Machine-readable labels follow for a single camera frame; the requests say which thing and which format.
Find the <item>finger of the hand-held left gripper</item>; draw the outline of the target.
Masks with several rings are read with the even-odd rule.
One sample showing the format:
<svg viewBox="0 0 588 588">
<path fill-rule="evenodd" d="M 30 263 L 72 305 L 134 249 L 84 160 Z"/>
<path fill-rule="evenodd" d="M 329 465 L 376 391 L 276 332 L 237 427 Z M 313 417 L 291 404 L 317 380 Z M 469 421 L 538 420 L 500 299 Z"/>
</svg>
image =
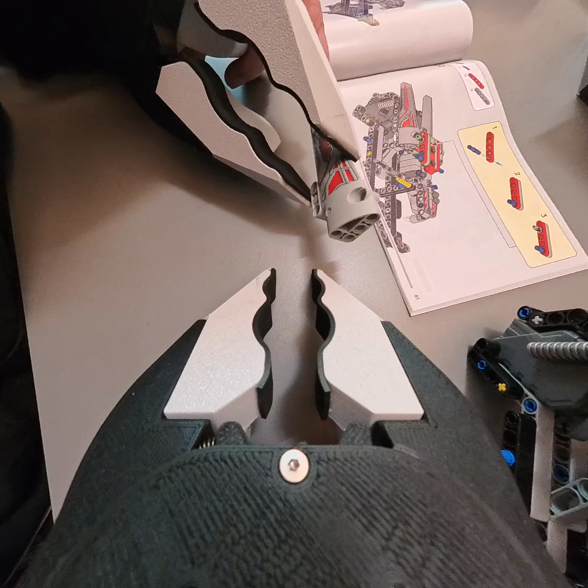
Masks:
<svg viewBox="0 0 588 588">
<path fill-rule="evenodd" d="M 294 97 L 309 124 L 347 158 L 359 150 L 334 73 L 302 1 L 197 1 L 220 36 L 255 48 L 273 85 Z"/>
<path fill-rule="evenodd" d="M 311 192 L 294 168 L 275 154 L 277 133 L 239 102 L 206 62 L 163 66 L 156 94 L 219 161 L 278 194 L 304 205 Z"/>
</svg>

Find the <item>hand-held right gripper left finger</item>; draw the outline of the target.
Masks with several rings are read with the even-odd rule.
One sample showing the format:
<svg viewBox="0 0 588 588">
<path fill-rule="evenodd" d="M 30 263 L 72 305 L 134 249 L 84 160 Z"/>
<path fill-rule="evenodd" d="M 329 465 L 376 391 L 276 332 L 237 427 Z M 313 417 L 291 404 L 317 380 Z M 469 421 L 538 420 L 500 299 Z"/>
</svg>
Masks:
<svg viewBox="0 0 588 588">
<path fill-rule="evenodd" d="M 273 401 L 270 350 L 276 270 L 266 269 L 206 318 L 168 400 L 168 419 L 251 426 Z"/>
</svg>

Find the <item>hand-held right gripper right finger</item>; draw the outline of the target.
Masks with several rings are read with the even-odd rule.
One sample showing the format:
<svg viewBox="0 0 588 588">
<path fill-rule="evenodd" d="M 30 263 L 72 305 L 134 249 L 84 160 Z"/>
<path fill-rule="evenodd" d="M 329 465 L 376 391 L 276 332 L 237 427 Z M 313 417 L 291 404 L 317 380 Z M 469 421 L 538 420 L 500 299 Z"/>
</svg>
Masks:
<svg viewBox="0 0 588 588">
<path fill-rule="evenodd" d="M 380 317 L 314 269 L 315 327 L 323 339 L 317 356 L 315 404 L 339 427 L 419 420 L 424 409 Z"/>
</svg>

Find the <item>grey red toy body panel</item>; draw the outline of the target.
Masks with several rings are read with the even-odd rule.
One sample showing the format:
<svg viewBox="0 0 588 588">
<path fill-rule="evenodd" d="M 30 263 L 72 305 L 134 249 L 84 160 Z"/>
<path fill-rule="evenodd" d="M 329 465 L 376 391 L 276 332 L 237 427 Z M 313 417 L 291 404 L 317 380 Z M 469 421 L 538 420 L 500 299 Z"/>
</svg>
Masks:
<svg viewBox="0 0 588 588">
<path fill-rule="evenodd" d="M 312 129 L 318 180 L 311 186 L 313 216 L 324 220 L 329 237 L 349 243 L 380 217 L 378 198 L 348 159 Z"/>
</svg>

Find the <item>toy truck chassis model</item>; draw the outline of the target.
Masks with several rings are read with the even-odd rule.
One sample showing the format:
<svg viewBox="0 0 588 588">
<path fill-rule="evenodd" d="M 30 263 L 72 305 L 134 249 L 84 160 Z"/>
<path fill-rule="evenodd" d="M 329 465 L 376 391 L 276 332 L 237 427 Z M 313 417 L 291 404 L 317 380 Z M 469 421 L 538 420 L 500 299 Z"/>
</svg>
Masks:
<svg viewBox="0 0 588 588">
<path fill-rule="evenodd" d="M 503 458 L 549 554 L 587 587 L 587 311 L 522 306 L 467 360 L 517 404 L 504 415 Z"/>
</svg>

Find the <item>person's left forearm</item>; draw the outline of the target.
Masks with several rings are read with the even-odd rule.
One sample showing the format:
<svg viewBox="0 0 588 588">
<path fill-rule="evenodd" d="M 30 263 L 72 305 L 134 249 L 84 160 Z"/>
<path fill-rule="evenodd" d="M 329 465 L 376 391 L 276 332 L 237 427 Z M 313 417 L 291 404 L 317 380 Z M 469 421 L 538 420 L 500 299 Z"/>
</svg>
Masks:
<svg viewBox="0 0 588 588">
<path fill-rule="evenodd" d="M 123 84 L 152 121 L 191 147 L 199 139 L 156 94 L 175 53 L 184 1 L 1 1 L 1 59 L 27 79 L 97 75 Z"/>
</svg>

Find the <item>grey desk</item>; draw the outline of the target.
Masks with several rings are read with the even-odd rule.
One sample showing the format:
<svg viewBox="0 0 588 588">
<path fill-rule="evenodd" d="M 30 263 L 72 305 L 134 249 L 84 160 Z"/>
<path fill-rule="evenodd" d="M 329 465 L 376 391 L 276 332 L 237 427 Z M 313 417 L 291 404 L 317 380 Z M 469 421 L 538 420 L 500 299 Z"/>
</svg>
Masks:
<svg viewBox="0 0 588 588">
<path fill-rule="evenodd" d="M 498 436 L 504 403 L 466 352 L 517 308 L 587 309 L 587 272 L 410 317 L 374 229 L 329 239 L 298 204 L 156 126 L 103 79 L 28 83 L 1 71 L 12 124 L 9 202 L 48 485 L 57 517 L 86 449 L 122 394 L 196 320 L 268 268 L 277 273 L 273 405 L 264 444 L 326 445 L 314 402 L 311 271 L 322 269 L 428 356 Z"/>
</svg>

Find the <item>person's left hand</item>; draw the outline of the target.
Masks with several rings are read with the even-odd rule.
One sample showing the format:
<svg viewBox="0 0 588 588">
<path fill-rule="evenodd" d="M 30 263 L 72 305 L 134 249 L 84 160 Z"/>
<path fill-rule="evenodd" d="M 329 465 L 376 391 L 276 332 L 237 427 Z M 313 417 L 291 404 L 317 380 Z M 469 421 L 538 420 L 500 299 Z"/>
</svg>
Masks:
<svg viewBox="0 0 588 588">
<path fill-rule="evenodd" d="M 327 60 L 330 59 L 329 47 L 325 34 L 325 25 L 322 16 L 320 1 L 303 1 L 312 25 L 318 35 L 320 44 L 324 50 Z M 264 65 L 255 48 L 248 46 L 246 52 L 238 59 L 229 64 L 224 73 L 226 84 L 234 89 L 243 84 L 253 81 L 264 71 Z"/>
</svg>

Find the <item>building instruction booklet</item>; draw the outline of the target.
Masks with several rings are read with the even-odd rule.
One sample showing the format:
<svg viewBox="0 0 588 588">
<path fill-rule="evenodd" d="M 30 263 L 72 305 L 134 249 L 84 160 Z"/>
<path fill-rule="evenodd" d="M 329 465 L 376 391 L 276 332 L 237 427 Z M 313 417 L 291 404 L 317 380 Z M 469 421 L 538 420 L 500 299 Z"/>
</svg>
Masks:
<svg viewBox="0 0 588 588">
<path fill-rule="evenodd" d="M 587 269 L 518 149 L 463 1 L 321 1 L 330 65 L 411 315 Z"/>
</svg>

